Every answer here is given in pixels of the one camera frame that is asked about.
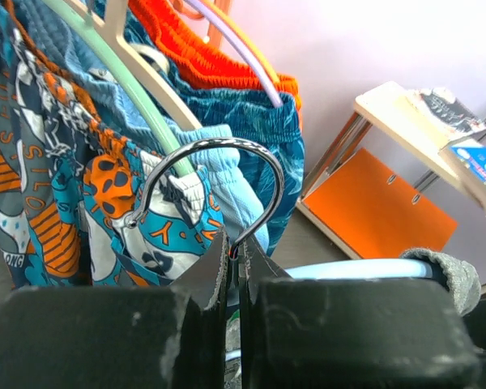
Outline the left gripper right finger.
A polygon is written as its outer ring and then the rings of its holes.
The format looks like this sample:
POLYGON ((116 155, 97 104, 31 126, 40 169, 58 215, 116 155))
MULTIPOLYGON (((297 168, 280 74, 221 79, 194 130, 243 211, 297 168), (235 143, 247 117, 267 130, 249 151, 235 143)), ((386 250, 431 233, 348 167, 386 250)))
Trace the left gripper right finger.
POLYGON ((481 363, 435 279, 296 279, 238 250, 245 388, 466 388, 481 363))

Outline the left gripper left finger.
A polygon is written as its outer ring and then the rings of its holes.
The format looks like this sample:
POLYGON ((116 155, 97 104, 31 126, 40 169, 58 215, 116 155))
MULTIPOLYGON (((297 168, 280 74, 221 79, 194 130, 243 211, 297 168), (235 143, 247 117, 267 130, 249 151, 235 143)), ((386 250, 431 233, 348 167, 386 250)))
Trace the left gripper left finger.
POLYGON ((0 388, 221 388, 227 238, 167 286, 29 287, 0 304, 0 388))

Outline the light blue hanger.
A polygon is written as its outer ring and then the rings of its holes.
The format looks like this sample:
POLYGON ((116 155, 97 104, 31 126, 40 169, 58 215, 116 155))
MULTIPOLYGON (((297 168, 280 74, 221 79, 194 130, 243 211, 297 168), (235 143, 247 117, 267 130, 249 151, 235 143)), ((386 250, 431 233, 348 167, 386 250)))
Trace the light blue hanger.
MULTIPOLYGON (((190 154, 197 154, 205 150, 218 148, 236 148, 246 150, 257 155, 264 162, 268 163, 274 174, 275 187, 272 191, 272 198, 267 206, 263 206, 258 200, 249 183, 243 178, 238 168, 230 164, 221 164, 218 157, 215 158, 215 166, 207 169, 209 173, 216 175, 215 183, 218 185, 214 192, 217 194, 222 190, 227 191, 231 196, 231 202, 222 208, 224 219, 229 220, 231 216, 243 211, 245 207, 250 209, 252 214, 250 224, 244 224, 239 218, 237 224, 228 229, 229 232, 238 233, 234 239, 234 248, 242 243, 245 238, 251 238, 255 232, 270 219, 272 213, 279 206, 284 191, 284 174, 277 159, 264 147, 255 142, 245 139, 217 137, 208 138, 188 143, 166 156, 147 175, 146 185, 141 194, 140 204, 125 218, 125 225, 134 228, 142 221, 143 216, 150 208, 151 197, 154 187, 165 172, 173 165, 179 163, 190 154)), ((303 267, 294 267, 287 270, 287 273, 296 279, 324 279, 324 280, 359 280, 359 279, 381 279, 381 278, 426 278, 437 279, 439 269, 436 264, 421 261, 419 259, 374 259, 367 263, 320 263, 303 267)))

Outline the grey shorts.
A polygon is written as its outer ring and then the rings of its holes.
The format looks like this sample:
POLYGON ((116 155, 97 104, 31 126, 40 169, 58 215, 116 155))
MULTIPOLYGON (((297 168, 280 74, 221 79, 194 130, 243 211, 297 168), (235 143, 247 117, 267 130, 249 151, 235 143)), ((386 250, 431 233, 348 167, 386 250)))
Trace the grey shorts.
POLYGON ((481 297, 480 278, 475 267, 468 261, 427 248, 405 250, 400 258, 430 264, 433 271, 437 272, 434 279, 450 293, 461 316, 469 314, 478 305, 481 297))

